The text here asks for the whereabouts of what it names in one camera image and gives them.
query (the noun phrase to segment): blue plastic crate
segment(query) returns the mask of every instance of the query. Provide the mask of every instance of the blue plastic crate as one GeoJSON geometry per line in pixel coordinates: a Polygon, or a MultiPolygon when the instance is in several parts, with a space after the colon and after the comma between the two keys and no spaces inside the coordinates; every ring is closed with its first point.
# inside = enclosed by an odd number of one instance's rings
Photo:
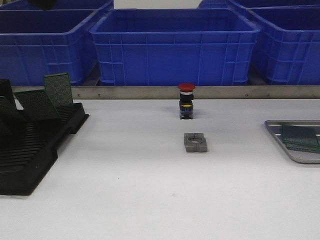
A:
{"type": "MultiPolygon", "coordinates": [[[[113,6],[113,0],[57,0],[53,10],[96,10],[101,17],[113,6]]],[[[16,0],[0,6],[0,10],[39,10],[39,8],[27,0],[16,0]]]]}
{"type": "Polygon", "coordinates": [[[271,85],[320,85],[320,8],[249,10],[261,26],[252,64],[271,85]]]}
{"type": "Polygon", "coordinates": [[[43,76],[68,72],[80,85],[97,63],[89,33],[91,10],[0,11],[0,79],[13,86],[41,86],[43,76]]]}
{"type": "Polygon", "coordinates": [[[228,0],[203,0],[198,9],[226,9],[228,0]]]}
{"type": "Polygon", "coordinates": [[[251,8],[319,8],[320,0],[227,0],[228,5],[244,16],[251,8]]]}
{"type": "Polygon", "coordinates": [[[105,86],[244,85],[259,29],[228,9],[124,9],[90,31],[105,86]]]}

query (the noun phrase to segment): stainless steel tray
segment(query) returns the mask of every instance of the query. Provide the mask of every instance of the stainless steel tray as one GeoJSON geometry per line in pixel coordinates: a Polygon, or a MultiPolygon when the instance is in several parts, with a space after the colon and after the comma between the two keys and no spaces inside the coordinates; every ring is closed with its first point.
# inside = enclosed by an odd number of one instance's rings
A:
{"type": "Polygon", "coordinates": [[[320,140],[320,121],[317,120],[268,120],[264,122],[266,129],[271,133],[277,143],[286,154],[295,162],[300,164],[320,164],[320,153],[288,150],[282,142],[281,125],[296,125],[314,128],[318,140],[320,140]]]}

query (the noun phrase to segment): hole in nut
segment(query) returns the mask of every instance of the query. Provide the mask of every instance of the hole in nut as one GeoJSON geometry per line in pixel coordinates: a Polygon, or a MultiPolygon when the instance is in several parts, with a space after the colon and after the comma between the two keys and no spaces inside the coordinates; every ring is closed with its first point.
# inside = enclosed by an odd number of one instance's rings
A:
{"type": "Polygon", "coordinates": [[[189,137],[188,140],[191,143],[201,143],[202,142],[202,138],[196,137],[196,136],[189,137]]]}

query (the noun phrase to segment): red push button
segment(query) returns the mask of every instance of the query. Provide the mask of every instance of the red push button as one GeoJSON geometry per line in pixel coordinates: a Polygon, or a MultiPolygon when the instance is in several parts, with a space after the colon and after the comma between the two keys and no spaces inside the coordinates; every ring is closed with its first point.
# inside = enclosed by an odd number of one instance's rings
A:
{"type": "Polygon", "coordinates": [[[194,85],[193,83],[181,83],[178,87],[182,92],[188,93],[192,92],[193,89],[196,88],[196,85],[194,85]]]}

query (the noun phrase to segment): white table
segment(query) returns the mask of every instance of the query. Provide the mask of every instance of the white table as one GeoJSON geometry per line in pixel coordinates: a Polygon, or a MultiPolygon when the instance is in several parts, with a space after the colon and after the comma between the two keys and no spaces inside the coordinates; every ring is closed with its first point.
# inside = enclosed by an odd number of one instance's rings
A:
{"type": "Polygon", "coordinates": [[[113,3],[115,9],[196,9],[201,1],[202,0],[113,0],[113,3]]]}
{"type": "Polygon", "coordinates": [[[318,120],[320,100],[195,100],[193,120],[178,100],[81,102],[89,119],[32,195],[0,196],[2,240],[319,238],[320,166],[290,160],[264,121],[318,120]]]}

